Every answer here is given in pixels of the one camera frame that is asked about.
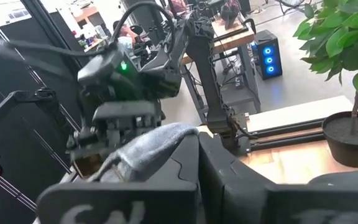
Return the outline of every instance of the person's hand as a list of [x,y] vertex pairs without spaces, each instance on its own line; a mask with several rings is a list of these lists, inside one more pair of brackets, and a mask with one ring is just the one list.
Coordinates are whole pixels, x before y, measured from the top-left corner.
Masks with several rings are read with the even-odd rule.
[[171,12],[171,10],[165,10],[171,17],[173,17],[173,13]]
[[131,31],[131,28],[129,26],[124,25],[122,27],[122,29],[121,29],[121,32],[122,32],[123,35],[127,35],[128,33],[132,32],[132,31]]

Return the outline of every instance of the wooden desk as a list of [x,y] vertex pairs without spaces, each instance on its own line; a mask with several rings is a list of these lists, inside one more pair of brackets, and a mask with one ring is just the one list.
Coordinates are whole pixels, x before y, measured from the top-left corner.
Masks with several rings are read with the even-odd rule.
[[[257,131],[324,118],[351,109],[351,102],[344,96],[339,96],[251,115],[247,127],[249,131]],[[206,126],[199,127],[199,130],[210,133]],[[306,184],[323,174],[358,170],[336,162],[326,141],[256,151],[239,159],[278,184]]]
[[93,42],[92,45],[90,45],[89,47],[85,48],[84,52],[90,51],[91,49],[93,49],[94,47],[96,47],[97,45],[99,45],[100,43],[105,41],[106,39],[107,39],[107,37],[105,37],[103,39],[98,39],[97,41]]
[[[219,37],[224,34],[228,34],[230,32],[243,28],[243,25],[241,24],[242,21],[243,18],[237,18],[237,20],[233,24],[233,27],[228,30],[224,28],[224,22],[222,21],[222,19],[218,19],[212,22],[212,27],[215,30],[215,37]],[[222,41],[218,41],[214,44],[213,54],[219,54],[224,52],[225,50],[231,50],[233,48],[243,46],[244,44],[251,43],[252,41],[254,41],[254,37],[255,34],[253,33],[253,31],[248,30],[247,32],[243,32],[230,38],[223,39]],[[187,54],[185,54],[183,56],[181,64],[186,65],[188,63],[191,63],[192,61],[193,60],[189,56],[187,56]]]

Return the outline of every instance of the wooden plank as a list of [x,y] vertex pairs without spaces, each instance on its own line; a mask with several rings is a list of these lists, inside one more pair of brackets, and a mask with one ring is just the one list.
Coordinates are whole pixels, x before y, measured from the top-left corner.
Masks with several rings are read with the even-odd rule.
[[326,118],[331,114],[350,111],[351,109],[352,103],[345,96],[338,96],[250,115],[247,127],[249,131],[257,131]]
[[[333,113],[349,111],[351,108],[351,102],[346,97],[339,96],[251,115],[247,125],[250,131],[257,131],[325,118]],[[206,126],[199,127],[199,130],[211,134]],[[281,135],[280,137],[313,133],[319,130],[319,128],[316,128]],[[271,140],[277,137],[272,136],[258,141]],[[239,159],[253,170],[278,184],[306,184],[311,179],[323,174],[358,170],[336,162],[326,141],[256,151],[248,156],[239,157]]]

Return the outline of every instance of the gray cloth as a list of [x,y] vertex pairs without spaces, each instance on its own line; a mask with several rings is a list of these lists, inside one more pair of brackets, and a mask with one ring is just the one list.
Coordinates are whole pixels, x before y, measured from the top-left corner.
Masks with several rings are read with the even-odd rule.
[[189,134],[198,134],[197,128],[173,123],[138,136],[112,152],[87,181],[146,181],[166,163],[177,145]]

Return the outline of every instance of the desk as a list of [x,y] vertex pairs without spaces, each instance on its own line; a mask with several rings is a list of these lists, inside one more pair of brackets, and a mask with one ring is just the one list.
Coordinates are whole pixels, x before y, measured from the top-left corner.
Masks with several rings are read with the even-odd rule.
[[92,45],[90,45],[89,47],[85,48],[84,52],[88,52],[88,51],[92,50],[94,47],[96,47],[97,45],[99,45],[100,43],[105,41],[106,39],[107,39],[107,37],[105,37],[103,39],[98,39],[97,41],[93,42]]
[[[252,132],[325,118],[333,113],[351,109],[352,103],[346,97],[339,96],[251,115],[247,127]],[[206,126],[199,127],[199,130],[210,133]],[[255,151],[239,159],[277,184],[306,184],[323,174],[358,170],[336,162],[326,141]]]
[[[239,15],[236,21],[234,22],[232,28],[226,30],[224,28],[224,22],[222,19],[215,20],[214,22],[212,22],[212,26],[215,31],[215,37],[219,37],[224,34],[228,34],[230,32],[243,28],[244,26],[242,23],[244,21],[245,18],[242,15]],[[214,43],[213,55],[223,54],[225,51],[235,48],[238,49],[241,58],[241,64],[245,70],[245,76],[243,77],[243,79],[244,79],[244,83],[246,83],[246,86],[241,90],[237,90],[235,89],[235,87],[230,88],[230,86],[227,86],[227,88],[228,89],[230,88],[230,90],[227,91],[225,90],[225,93],[222,93],[223,100],[225,101],[225,103],[228,103],[231,106],[238,105],[240,103],[253,102],[256,112],[259,113],[261,112],[261,108],[260,108],[260,101],[258,95],[258,88],[254,77],[255,70],[254,70],[254,66],[252,66],[251,64],[248,48],[247,48],[247,44],[254,41],[254,37],[255,34],[252,32],[252,30],[248,30],[247,32],[236,34],[232,37],[223,39],[221,41],[217,41]],[[191,62],[192,59],[189,56],[187,56],[187,54],[185,54],[183,56],[183,60],[181,61],[181,64],[185,66],[186,64],[189,64]],[[181,73],[186,74],[187,71],[185,68],[183,68],[183,66],[181,68]],[[186,85],[189,89],[191,98],[196,106],[200,120],[202,123],[205,123],[206,122],[205,113],[208,111],[208,107],[205,106],[203,102],[199,101],[199,98],[197,97],[196,89],[193,86],[193,82],[189,78],[189,76],[184,75],[184,78],[185,78]]]

